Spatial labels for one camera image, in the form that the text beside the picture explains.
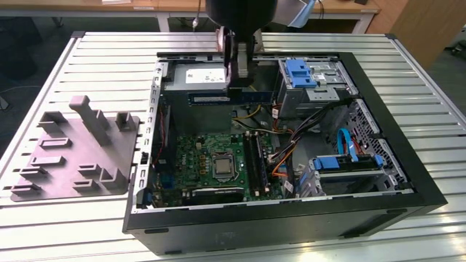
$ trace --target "cpu socket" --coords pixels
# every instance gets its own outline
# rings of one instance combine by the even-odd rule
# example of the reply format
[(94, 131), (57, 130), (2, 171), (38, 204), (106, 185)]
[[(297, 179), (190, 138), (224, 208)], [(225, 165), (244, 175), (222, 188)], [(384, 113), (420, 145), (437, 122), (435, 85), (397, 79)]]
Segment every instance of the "cpu socket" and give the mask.
[(234, 177), (234, 159), (230, 154), (214, 154), (212, 156), (212, 177), (220, 182)]

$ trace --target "ram slot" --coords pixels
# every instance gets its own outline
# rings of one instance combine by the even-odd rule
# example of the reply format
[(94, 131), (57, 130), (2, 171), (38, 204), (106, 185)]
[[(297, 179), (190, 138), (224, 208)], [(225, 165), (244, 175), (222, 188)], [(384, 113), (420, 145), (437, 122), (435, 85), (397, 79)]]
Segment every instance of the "ram slot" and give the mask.
[(268, 180), (266, 180), (266, 170), (264, 167), (264, 158), (262, 158), (262, 153), (261, 153), (261, 146), (260, 146), (260, 137), (257, 132), (254, 132), (252, 136), (254, 140), (254, 152), (256, 152), (256, 164), (258, 166), (258, 173), (256, 174), (258, 176), (258, 181), (260, 181), (260, 193), (268, 193)]
[(248, 188), (250, 195), (257, 197), (260, 194), (268, 193), (269, 191), (258, 136), (256, 134), (245, 133), (242, 135), (242, 146)]
[(254, 162), (256, 157), (253, 156), (254, 151), (254, 143), (250, 138), (250, 134), (246, 132), (242, 134), (242, 148), (244, 148), (244, 160), (245, 160), (245, 170), (246, 170), (246, 178), (248, 178), (248, 190), (252, 196), (258, 196), (260, 191), (260, 181), (257, 177), (258, 166)]

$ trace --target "motherboard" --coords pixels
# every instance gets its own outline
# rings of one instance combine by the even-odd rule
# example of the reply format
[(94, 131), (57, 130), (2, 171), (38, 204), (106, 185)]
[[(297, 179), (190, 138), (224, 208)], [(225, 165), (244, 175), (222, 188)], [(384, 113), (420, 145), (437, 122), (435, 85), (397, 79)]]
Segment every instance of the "motherboard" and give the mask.
[[(272, 153), (269, 135), (260, 134), (256, 138), (260, 146), (258, 162), (264, 163), (266, 155)], [(260, 188), (260, 174), (248, 174), (250, 154), (256, 152), (248, 152), (245, 140), (244, 134), (177, 137), (174, 174), (160, 176), (166, 207), (216, 204), (218, 195), (226, 196), (225, 202), (281, 198), (278, 181), (268, 181), (264, 177), (266, 184), (261, 192), (253, 189), (254, 186)]]

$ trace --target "green circuit board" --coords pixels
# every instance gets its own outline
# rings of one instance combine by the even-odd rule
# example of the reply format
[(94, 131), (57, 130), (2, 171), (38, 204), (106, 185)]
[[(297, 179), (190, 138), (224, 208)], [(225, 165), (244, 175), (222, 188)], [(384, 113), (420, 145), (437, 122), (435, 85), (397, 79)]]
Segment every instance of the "green circuit board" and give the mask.
[[(260, 145), (264, 155), (272, 153), (268, 134), (260, 136)], [(226, 181), (213, 176), (213, 161), (218, 157), (232, 158), (233, 177)], [(249, 194), (241, 134), (178, 136), (174, 168), (173, 188), (164, 191), (164, 202), (168, 206), (180, 206), (178, 192), (193, 188), (241, 187), (244, 201), (281, 198), (278, 182), (270, 183), (268, 195)]]

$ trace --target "white desk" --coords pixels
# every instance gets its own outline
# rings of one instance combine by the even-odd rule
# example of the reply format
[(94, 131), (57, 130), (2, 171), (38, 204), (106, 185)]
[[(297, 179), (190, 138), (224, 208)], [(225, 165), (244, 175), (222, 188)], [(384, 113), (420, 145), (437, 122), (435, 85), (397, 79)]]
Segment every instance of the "white desk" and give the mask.
[[(352, 52), (448, 204), (371, 237), (193, 253), (176, 261), (445, 261), (466, 255), (466, 121), (396, 41), (383, 35), (262, 34), (265, 51)], [(43, 110), (73, 114), (87, 95), (109, 116), (144, 117), (157, 52), (214, 51), (212, 33), (86, 33), (71, 38), (0, 160), (0, 189), (15, 183), (42, 130)], [(146, 261), (156, 257), (121, 233), (126, 195), (14, 203), (0, 190), (0, 261)]]

